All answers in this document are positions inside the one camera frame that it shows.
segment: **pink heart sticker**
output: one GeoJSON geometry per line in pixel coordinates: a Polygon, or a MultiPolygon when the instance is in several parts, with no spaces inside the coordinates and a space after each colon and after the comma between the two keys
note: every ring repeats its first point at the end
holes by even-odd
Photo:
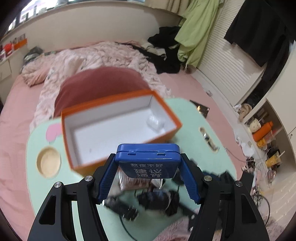
{"type": "Polygon", "coordinates": [[[62,124],[61,123],[52,124],[47,128],[46,140],[48,142],[53,142],[60,135],[62,135],[62,124]]]}

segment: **pink bed sheet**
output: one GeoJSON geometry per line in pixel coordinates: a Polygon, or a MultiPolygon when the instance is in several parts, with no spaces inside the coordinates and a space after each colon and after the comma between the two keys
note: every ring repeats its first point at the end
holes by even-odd
{"type": "MultiPolygon", "coordinates": [[[[233,131],[214,100],[190,75],[161,74],[161,81],[171,88],[175,97],[191,99],[210,108],[207,121],[225,147],[243,159],[241,148],[236,144],[233,131]]],[[[34,221],[26,181],[26,144],[29,124],[39,100],[42,85],[29,88],[19,76],[6,100],[0,115],[0,207],[16,233],[27,240],[34,221]]],[[[241,163],[232,157],[241,176],[241,163]]]]}
{"type": "Polygon", "coordinates": [[[41,88],[29,88],[21,76],[17,77],[0,115],[0,207],[24,241],[34,221],[26,177],[26,145],[41,88]]]}

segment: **green curtain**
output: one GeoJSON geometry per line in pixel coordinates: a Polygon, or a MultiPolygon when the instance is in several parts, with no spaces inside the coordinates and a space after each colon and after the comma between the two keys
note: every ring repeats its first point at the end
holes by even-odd
{"type": "Polygon", "coordinates": [[[192,0],[175,40],[179,42],[178,58],[196,67],[204,51],[220,0],[192,0]]]}

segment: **yellow bottle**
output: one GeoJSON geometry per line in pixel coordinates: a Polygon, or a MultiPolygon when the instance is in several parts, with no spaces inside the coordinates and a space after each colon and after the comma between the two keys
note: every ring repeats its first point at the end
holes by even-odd
{"type": "Polygon", "coordinates": [[[257,147],[262,148],[266,144],[267,144],[267,142],[266,142],[266,140],[263,137],[260,141],[257,142],[257,147]]]}

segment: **pink blanket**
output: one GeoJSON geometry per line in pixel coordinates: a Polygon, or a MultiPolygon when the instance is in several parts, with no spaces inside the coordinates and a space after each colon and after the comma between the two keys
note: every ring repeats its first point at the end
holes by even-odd
{"type": "Polygon", "coordinates": [[[30,124],[30,132],[37,125],[53,117],[54,102],[64,80],[87,69],[96,69],[101,66],[130,68],[139,72],[149,87],[156,90],[161,97],[170,96],[170,91],[161,83],[154,65],[149,63],[139,51],[127,45],[101,42],[90,47],[63,50],[56,54],[54,59],[50,57],[49,63],[44,61],[44,64],[40,64],[43,58],[48,57],[41,57],[29,63],[22,71],[25,78],[32,78],[34,74],[42,75],[40,69],[47,69],[50,65],[33,121],[30,124]]]}

